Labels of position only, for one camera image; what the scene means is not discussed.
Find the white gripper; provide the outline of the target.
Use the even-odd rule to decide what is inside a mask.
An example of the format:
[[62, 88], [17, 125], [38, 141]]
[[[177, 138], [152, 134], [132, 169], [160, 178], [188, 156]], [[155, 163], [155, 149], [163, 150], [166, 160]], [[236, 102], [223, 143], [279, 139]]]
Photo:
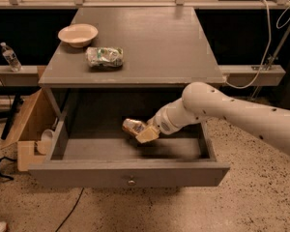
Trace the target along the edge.
[[147, 126], [137, 136], [139, 143], [147, 143], [159, 138], [160, 132], [172, 134], [188, 125], [198, 124], [200, 118], [184, 107], [181, 99], [163, 106], [152, 118], [152, 125]]

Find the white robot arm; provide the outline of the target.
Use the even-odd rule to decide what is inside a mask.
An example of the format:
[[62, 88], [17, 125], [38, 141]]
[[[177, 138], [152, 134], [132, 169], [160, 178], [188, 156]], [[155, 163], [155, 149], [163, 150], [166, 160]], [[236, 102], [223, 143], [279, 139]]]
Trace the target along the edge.
[[290, 156], [290, 110], [237, 100], [203, 82], [189, 84], [179, 99], [147, 122], [136, 139], [153, 141], [162, 133], [172, 134], [210, 117], [224, 119]]

